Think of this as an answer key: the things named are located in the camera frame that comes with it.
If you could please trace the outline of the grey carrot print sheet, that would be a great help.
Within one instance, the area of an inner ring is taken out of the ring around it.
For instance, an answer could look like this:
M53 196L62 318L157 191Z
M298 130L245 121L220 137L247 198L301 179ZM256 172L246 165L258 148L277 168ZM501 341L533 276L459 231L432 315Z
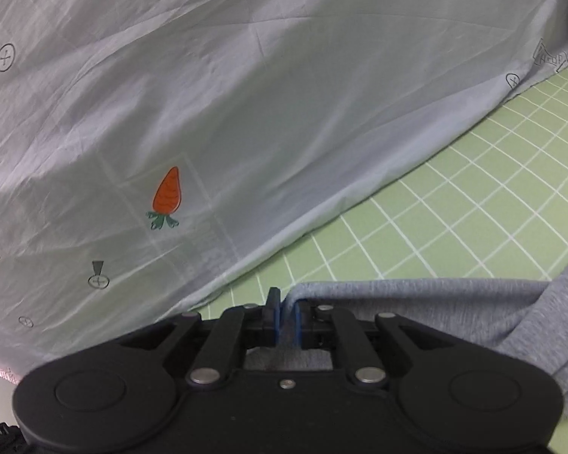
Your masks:
M568 66L568 0L0 0L0 376L201 305Z

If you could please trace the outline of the grey sweatpants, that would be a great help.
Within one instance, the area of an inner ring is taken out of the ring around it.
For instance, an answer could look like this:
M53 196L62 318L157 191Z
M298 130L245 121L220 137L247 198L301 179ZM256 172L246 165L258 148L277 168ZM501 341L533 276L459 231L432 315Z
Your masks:
M303 351L293 343L293 308L300 301L341 306L360 320L394 313L531 363L559 384L568 415L568 265L550 282L442 278L298 284L283 302L280 342L252 350L245 369L329 367L323 351Z

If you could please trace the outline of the green grid mat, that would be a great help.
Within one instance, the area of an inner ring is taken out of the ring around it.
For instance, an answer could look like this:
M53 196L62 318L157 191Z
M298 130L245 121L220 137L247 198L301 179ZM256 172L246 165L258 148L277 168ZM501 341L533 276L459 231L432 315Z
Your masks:
M568 67L223 288L201 314L264 302L271 287L286 297L310 282L550 282L567 265ZM568 415L551 448L568 453Z

